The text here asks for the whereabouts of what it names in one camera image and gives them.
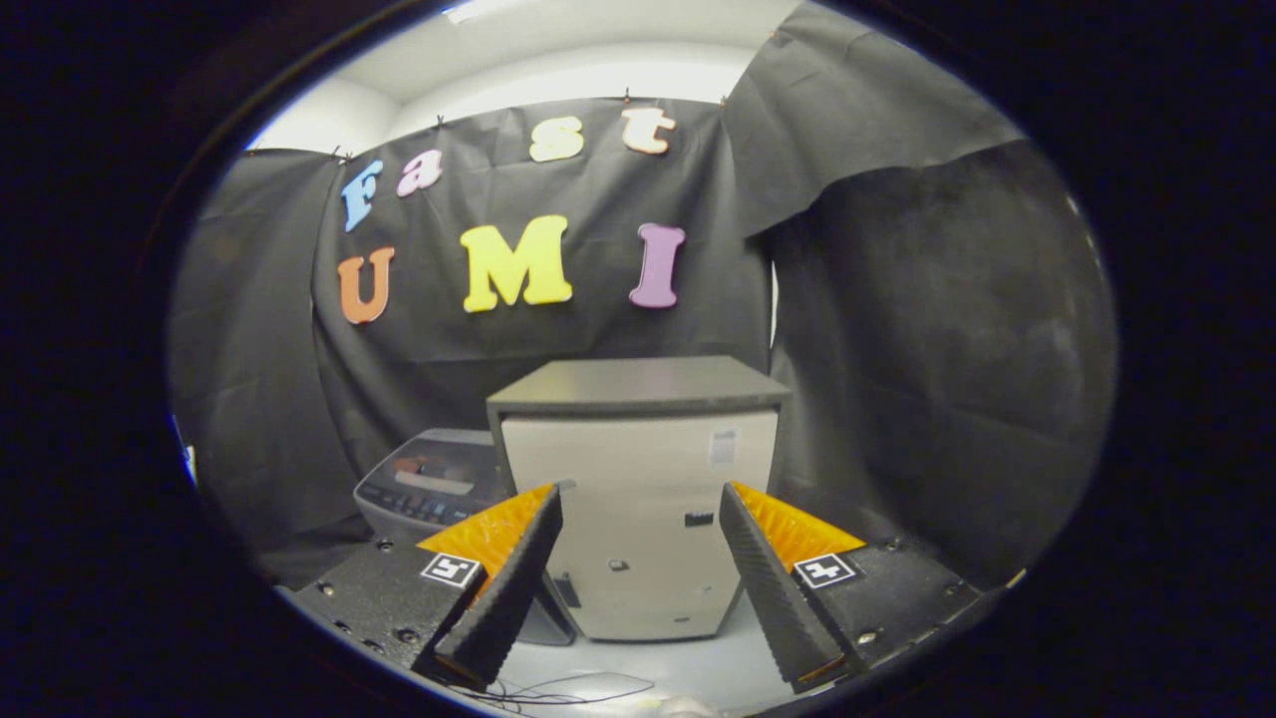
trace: black wire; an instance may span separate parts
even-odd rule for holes
[[[449,681],[449,680],[439,680],[439,682],[443,684],[444,686],[447,686],[447,687],[449,687],[449,689],[452,689],[452,690],[454,690],[454,691],[464,695],[466,698],[472,698],[475,700],[481,700],[481,701],[484,701],[484,703],[486,703],[489,705],[503,708],[505,710],[509,710],[508,708],[505,708],[505,704],[510,704],[510,705],[514,707],[514,710],[519,715],[523,714],[523,709],[522,709],[523,705],[583,705],[583,704],[587,704],[587,703],[602,703],[602,701],[606,701],[606,700],[616,700],[616,699],[620,699],[620,698],[628,698],[630,695],[641,694],[641,692],[648,691],[648,690],[651,690],[651,689],[653,689],[656,686],[655,682],[648,681],[647,678],[639,678],[637,676],[629,676],[627,673],[616,673],[614,671],[606,671],[606,673],[611,673],[614,676],[620,676],[620,677],[624,677],[624,678],[630,678],[633,681],[641,681],[641,682],[647,684],[647,685],[643,686],[643,687],[641,687],[641,689],[632,690],[632,691],[623,692],[623,694],[618,694],[618,695],[610,695],[610,696],[606,696],[606,698],[584,699],[584,698],[581,698],[581,696],[574,696],[574,695],[568,695],[568,694],[542,694],[542,695],[536,695],[536,696],[518,698],[518,696],[522,696],[523,694],[526,694],[527,691],[530,691],[530,690],[532,690],[532,689],[535,689],[537,686],[545,686],[545,685],[549,685],[549,684],[558,684],[558,682],[563,682],[563,681],[570,681],[572,678],[578,678],[578,677],[582,677],[582,676],[568,676],[565,678],[554,678],[554,680],[550,680],[550,681],[541,681],[538,684],[533,684],[531,686],[519,689],[517,692],[513,692],[513,694],[509,692],[509,689],[505,687],[505,682],[501,681],[500,678],[496,678],[496,684],[500,686],[500,691],[501,691],[500,694],[495,694],[495,692],[491,692],[491,691],[487,691],[487,690],[477,691],[477,690],[462,686],[462,685],[456,684],[456,682]]]

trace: cabinet door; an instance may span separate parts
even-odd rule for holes
[[[773,411],[643,420],[510,418],[519,492],[570,480],[546,570],[565,574],[591,639],[712,635],[739,574],[718,528],[726,482],[766,491]]]

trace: letter u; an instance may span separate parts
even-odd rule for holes
[[[364,265],[364,258],[351,256],[337,264],[337,275],[341,277],[341,311],[350,323],[366,324],[385,310],[385,302],[390,297],[390,256],[394,256],[393,246],[383,246],[367,256],[373,263],[373,298],[369,301],[359,297],[359,269]]]

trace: yellow letter m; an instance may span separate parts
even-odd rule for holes
[[[563,278],[563,232],[567,217],[547,214],[527,223],[518,249],[510,251],[505,237],[494,226],[475,227],[461,235],[470,250],[470,296],[466,311],[487,311],[496,306],[496,291],[505,304],[518,301],[518,289],[527,278],[523,301],[551,304],[572,298],[572,284]]]

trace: black cloth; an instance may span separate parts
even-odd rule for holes
[[[629,107],[656,106],[678,122],[669,150],[621,142]],[[535,162],[532,129],[577,116],[579,154]],[[431,148],[443,173],[399,198],[401,168]],[[371,213],[345,231],[342,186],[384,162]],[[559,357],[726,353],[767,371],[771,279],[767,256],[736,233],[732,154],[717,105],[577,99],[513,107],[389,142],[348,162],[327,204],[315,263],[315,337],[324,393],[346,454],[362,474],[429,429],[486,430],[489,395]],[[567,217],[563,272],[572,298],[467,312],[468,255],[461,235],[484,224],[514,247],[532,218]],[[629,300],[642,273],[647,222],[681,227],[672,287],[678,304]],[[389,298],[374,321],[341,311],[337,264],[394,246]],[[364,296],[371,270],[364,269]]]
[[[1023,136],[919,52],[814,3],[794,9],[758,50],[723,117],[746,235],[805,209],[842,177],[939,165]]]
[[[664,154],[621,140],[632,107],[661,107]],[[532,129],[577,116],[584,148],[535,162]],[[438,148],[438,181],[398,196],[401,172]],[[371,212],[346,231],[342,189],[373,161]],[[235,163],[195,227],[172,306],[174,411],[200,483],[264,571],[286,585],[366,539],[351,496],[390,451],[429,429],[486,430],[489,395],[558,357],[726,353],[766,372],[769,260],[741,240],[734,158],[713,103],[581,99],[489,112],[338,163],[258,152]],[[510,247],[561,214],[570,300],[467,312],[470,228]],[[641,224],[686,232],[678,304],[641,307]],[[393,246],[387,307],[352,324],[342,260]],[[371,297],[371,267],[361,292]]]
[[[985,584],[1026,568],[1088,485],[1116,372],[1106,278],[1049,163],[1014,142],[856,175],[763,236],[789,482]]]
[[[351,463],[323,398],[310,273],[332,157],[258,152],[208,199],[175,279],[174,413],[197,473],[253,550],[350,515]]]

